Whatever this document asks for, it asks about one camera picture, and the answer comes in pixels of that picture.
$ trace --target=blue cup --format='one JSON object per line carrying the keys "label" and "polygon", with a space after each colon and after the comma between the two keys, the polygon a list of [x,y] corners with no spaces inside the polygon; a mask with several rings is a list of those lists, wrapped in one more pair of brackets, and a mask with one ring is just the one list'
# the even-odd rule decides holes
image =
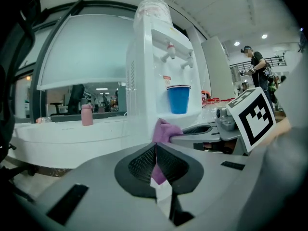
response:
{"label": "blue cup", "polygon": [[187,113],[190,88],[191,86],[185,85],[167,87],[171,112],[173,114]]}

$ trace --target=railing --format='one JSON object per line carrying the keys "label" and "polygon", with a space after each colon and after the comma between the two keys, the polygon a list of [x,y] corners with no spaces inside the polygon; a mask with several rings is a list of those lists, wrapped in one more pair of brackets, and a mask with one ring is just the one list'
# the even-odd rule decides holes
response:
{"label": "railing", "polygon": [[[287,64],[285,63],[284,56],[270,57],[270,58],[265,58],[264,60],[267,61],[270,64],[271,67],[287,66]],[[250,64],[251,64],[251,61],[243,62],[243,63],[239,63],[239,64],[232,64],[232,65],[230,65],[230,68],[237,65],[238,68],[239,68],[239,71],[248,71],[250,69]]]}

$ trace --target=black slot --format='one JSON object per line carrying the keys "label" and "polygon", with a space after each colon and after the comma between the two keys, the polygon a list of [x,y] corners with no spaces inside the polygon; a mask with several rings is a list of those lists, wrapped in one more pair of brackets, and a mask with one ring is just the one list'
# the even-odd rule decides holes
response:
{"label": "black slot", "polygon": [[47,216],[64,225],[88,189],[85,185],[75,184],[47,213]]}
{"label": "black slot", "polygon": [[193,218],[194,216],[191,213],[182,210],[178,196],[172,192],[169,220],[172,221],[175,226],[179,226]]}
{"label": "black slot", "polygon": [[226,166],[226,167],[230,167],[230,168],[234,168],[234,169],[238,169],[238,170],[243,170],[245,165],[244,164],[237,164],[237,163],[233,163],[233,162],[229,162],[229,161],[224,161],[221,163],[221,165]]}
{"label": "black slot", "polygon": [[211,126],[199,126],[195,128],[187,128],[183,130],[184,135],[203,134],[212,130]]}

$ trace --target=white counter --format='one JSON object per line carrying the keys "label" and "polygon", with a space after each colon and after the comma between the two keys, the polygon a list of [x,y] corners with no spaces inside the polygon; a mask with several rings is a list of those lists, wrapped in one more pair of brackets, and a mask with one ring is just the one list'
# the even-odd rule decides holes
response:
{"label": "white counter", "polygon": [[125,149],[127,116],[96,119],[92,126],[81,121],[16,124],[8,156],[34,165],[76,168],[98,157]]}

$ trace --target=chair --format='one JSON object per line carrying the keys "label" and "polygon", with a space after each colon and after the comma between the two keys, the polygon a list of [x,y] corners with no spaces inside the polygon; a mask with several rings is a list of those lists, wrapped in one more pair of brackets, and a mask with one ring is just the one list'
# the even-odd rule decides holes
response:
{"label": "chair", "polygon": [[59,105],[62,105],[62,103],[50,103],[51,105],[54,105],[56,107],[56,113],[51,114],[50,116],[58,116],[61,115]]}

